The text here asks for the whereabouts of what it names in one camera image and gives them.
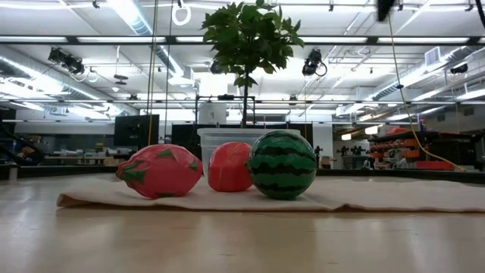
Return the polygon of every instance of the beige cloth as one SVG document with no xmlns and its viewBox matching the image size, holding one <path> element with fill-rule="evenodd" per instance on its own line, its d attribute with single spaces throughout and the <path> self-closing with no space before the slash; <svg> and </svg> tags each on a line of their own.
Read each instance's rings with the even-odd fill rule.
<svg viewBox="0 0 485 273">
<path fill-rule="evenodd" d="M 103 203 L 117 206 L 171 206 L 193 210 L 485 212 L 485 187 L 442 180 L 397 177 L 317 177 L 294 201 L 269 199 L 254 187 L 242 193 L 217 193 L 205 178 L 184 197 L 150 200 L 112 177 L 100 176 L 66 189 L 58 206 Z"/>
</svg>

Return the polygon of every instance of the air duct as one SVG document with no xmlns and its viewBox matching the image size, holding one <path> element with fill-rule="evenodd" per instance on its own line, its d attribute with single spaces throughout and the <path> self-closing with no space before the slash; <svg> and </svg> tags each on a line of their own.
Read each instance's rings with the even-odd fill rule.
<svg viewBox="0 0 485 273">
<path fill-rule="evenodd" d="M 476 54 L 478 52 L 483 53 L 483 50 L 481 49 L 483 49 L 483 47 L 462 46 L 460 48 L 449 50 L 448 52 L 441 54 L 443 57 L 437 60 L 437 62 L 434 64 L 428 65 L 426 61 L 422 61 L 419 64 L 416 64 L 415 66 L 407 69 L 406 71 L 399 73 L 399 76 L 401 78 L 401 84 L 405 87 L 411 86 L 412 84 L 433 75 L 433 72 L 449 69 L 456 66 L 457 64 L 460 64 L 463 61 L 467 61 L 472 56 L 476 57 Z M 370 94 L 364 100 L 378 101 L 385 96 L 399 91 L 398 85 L 399 84 L 396 77 L 386 83 L 379 85 L 375 89 L 375 91 L 373 91 L 372 94 Z M 338 115 L 346 115 L 349 113 L 353 113 L 362 107 L 362 104 L 347 105 L 339 107 L 336 112 Z"/>
<path fill-rule="evenodd" d="M 0 47 L 0 63 L 4 66 L 9 66 L 10 71 L 16 71 L 14 78 L 17 80 L 35 79 L 34 82 L 40 81 L 42 86 L 40 89 L 58 89 L 61 93 L 62 99 L 113 99 L 110 96 L 99 92 L 83 83 L 78 83 L 69 78 L 69 76 L 62 74 L 50 67 L 34 61 L 13 49 L 6 46 Z M 112 105 L 105 103 L 105 106 L 116 109 L 116 112 L 125 113 L 128 115 L 138 115 L 139 111 L 128 105 Z"/>
<path fill-rule="evenodd" d="M 108 0 L 108 3 L 136 35 L 153 35 L 153 29 L 148 24 L 146 16 L 143 13 L 138 0 Z M 165 65 L 165 67 L 167 67 L 169 73 L 173 77 L 186 77 L 191 79 L 190 68 L 182 68 L 179 66 L 178 63 L 171 56 L 169 56 L 167 49 L 165 49 L 164 46 L 157 45 L 155 48 L 155 54 Z"/>
</svg>

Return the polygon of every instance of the clear plastic container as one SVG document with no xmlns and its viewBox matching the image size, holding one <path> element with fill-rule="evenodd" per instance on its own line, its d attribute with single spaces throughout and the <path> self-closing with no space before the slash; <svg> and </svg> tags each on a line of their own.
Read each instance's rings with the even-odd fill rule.
<svg viewBox="0 0 485 273">
<path fill-rule="evenodd" d="M 228 142 L 241 142 L 253 145 L 256 140 L 266 133 L 275 130 L 285 130 L 300 135 L 299 130 L 292 129 L 242 129 L 242 128 L 202 128 L 197 130 L 202 148 L 202 166 L 204 175 L 208 175 L 208 165 L 213 151 L 219 145 Z"/>
</svg>

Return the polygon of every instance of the green striped ball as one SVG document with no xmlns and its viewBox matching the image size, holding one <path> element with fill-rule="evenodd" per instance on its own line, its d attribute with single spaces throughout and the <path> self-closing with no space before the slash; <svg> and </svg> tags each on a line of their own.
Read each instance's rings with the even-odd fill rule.
<svg viewBox="0 0 485 273">
<path fill-rule="evenodd" d="M 317 173 L 313 149 L 303 137 L 285 130 L 266 133 L 251 148 L 253 184 L 272 199 L 291 200 L 310 187 Z"/>
</svg>

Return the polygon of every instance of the ceiling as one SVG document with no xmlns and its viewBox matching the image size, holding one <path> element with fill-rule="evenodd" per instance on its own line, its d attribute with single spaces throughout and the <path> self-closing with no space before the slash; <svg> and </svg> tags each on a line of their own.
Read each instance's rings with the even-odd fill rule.
<svg viewBox="0 0 485 273">
<path fill-rule="evenodd" d="M 192 16 L 183 26 L 171 23 L 171 1 L 160 1 L 158 8 L 158 35 L 161 36 L 201 36 L 200 30 L 205 13 L 229 1 L 190 1 Z M 291 17 L 295 22 L 302 21 L 300 35 L 347 35 L 347 36 L 388 36 L 388 23 L 377 23 L 375 20 L 374 0 L 342 0 L 334 1 L 334 10 L 329 12 L 329 1 L 311 0 L 267 0 L 271 4 L 281 4 L 284 16 Z M 395 11 L 391 21 L 394 34 L 399 36 L 482 36 L 484 31 L 476 8 L 465 12 L 468 1 L 464 0 L 404 0 L 403 11 Z M 94 9 L 92 1 L 82 0 L 42 0 L 42 1 L 2 1 L 0 0 L 0 35 L 62 35 L 62 36 L 128 36 L 133 31 L 109 6 L 106 1 L 98 1 L 100 9 Z M 153 24 L 154 1 L 139 0 L 142 12 Z M 177 18 L 182 20 L 184 11 L 177 12 Z M 52 65 L 47 60 L 51 45 L 0 45 L 2 49 L 13 49 L 22 55 L 47 66 Z M 424 53 L 433 46 L 400 46 L 396 47 L 396 60 L 399 73 L 424 61 Z M 137 94 L 146 99 L 149 89 L 150 54 L 145 45 L 123 45 L 120 47 L 120 57 L 117 61 L 117 47 L 113 45 L 63 45 L 63 51 L 83 59 L 83 63 L 98 74 L 96 82 L 88 80 L 83 85 L 91 87 L 113 99 L 127 99 Z M 214 52 L 210 45 L 171 45 L 167 46 L 170 56 L 179 64 L 192 67 L 195 80 L 200 80 L 208 72 L 207 64 L 211 63 Z M 320 49 L 323 56 L 330 53 L 324 62 L 328 66 L 326 77 L 319 81 L 304 77 L 301 73 L 305 58 L 312 49 Z M 390 46 L 336 46 L 316 45 L 301 49 L 293 47 L 294 58 L 289 60 L 288 68 L 275 74 L 266 74 L 257 70 L 253 77 L 259 83 L 249 90 L 250 96 L 260 99 L 281 100 L 290 95 L 298 95 L 299 99 L 363 99 L 375 91 L 382 83 L 392 81 L 396 77 L 393 49 Z M 480 71 L 481 63 L 471 65 Z M 155 99 L 164 99 L 165 90 L 168 98 L 193 99 L 196 91 L 193 87 L 173 86 L 167 82 L 167 70 L 156 59 L 154 72 Z M 66 71 L 54 66 L 71 79 Z M 116 87 L 113 76 L 122 74 L 129 77 L 126 86 Z M 240 92 L 233 87 L 228 77 L 229 94 Z M 425 93 L 444 84 L 444 73 L 413 83 L 409 88 L 419 89 Z M 134 105 L 145 108 L 145 104 Z M 335 109 L 338 105 L 315 105 L 312 110 Z M 8 104 L 8 107 L 22 108 Z M 156 104 L 156 108 L 165 107 Z M 194 103 L 172 103 L 169 108 L 193 108 Z M 262 108 L 281 108 L 281 105 L 263 105 Z M 360 109 L 362 115 L 366 111 L 377 111 L 369 107 Z"/>
</svg>

